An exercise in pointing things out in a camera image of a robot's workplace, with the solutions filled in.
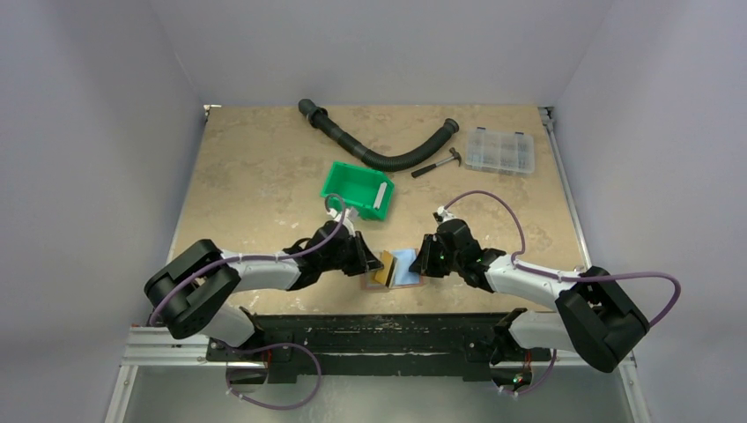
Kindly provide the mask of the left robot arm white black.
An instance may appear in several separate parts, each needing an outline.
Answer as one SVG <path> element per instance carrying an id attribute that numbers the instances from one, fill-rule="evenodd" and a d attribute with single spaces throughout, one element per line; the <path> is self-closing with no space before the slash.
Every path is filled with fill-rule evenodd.
<path id="1" fill-rule="evenodd" d="M 328 271 L 348 277 L 383 269 L 361 232 L 349 223 L 327 221 L 313 236 L 297 240 L 275 255 L 243 255 L 196 241 L 144 284 L 161 321 L 175 339 L 201 334 L 225 345 L 240 360 L 263 348 L 263 329 L 246 310 L 228 305 L 235 293 L 257 290 L 299 291 Z"/>

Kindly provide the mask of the green plastic bin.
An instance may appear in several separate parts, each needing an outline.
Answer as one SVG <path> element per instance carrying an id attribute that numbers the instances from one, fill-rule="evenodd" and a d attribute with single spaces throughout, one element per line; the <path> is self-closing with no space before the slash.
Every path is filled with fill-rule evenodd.
<path id="1" fill-rule="evenodd" d="M 377 190 L 382 182 L 388 184 L 386 195 L 379 210 L 373 209 Z M 334 161 L 326 177 L 320 196 L 339 195 L 347 208 L 355 208 L 364 220 L 384 221 L 395 193 L 395 184 L 381 171 L 367 167 Z"/>

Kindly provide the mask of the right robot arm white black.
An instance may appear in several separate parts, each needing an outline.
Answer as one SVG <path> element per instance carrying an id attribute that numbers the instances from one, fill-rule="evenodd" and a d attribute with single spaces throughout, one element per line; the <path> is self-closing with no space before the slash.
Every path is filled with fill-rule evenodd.
<path id="1" fill-rule="evenodd" d="M 544 312 L 517 308 L 494 327 L 493 363 L 540 348 L 576 353 L 609 373 L 651 329 L 651 323 L 610 274 L 593 266 L 565 272 L 530 268 L 500 249 L 483 248 L 462 219 L 425 234 L 409 270 L 429 278 L 456 273 L 466 285 L 521 297 Z"/>

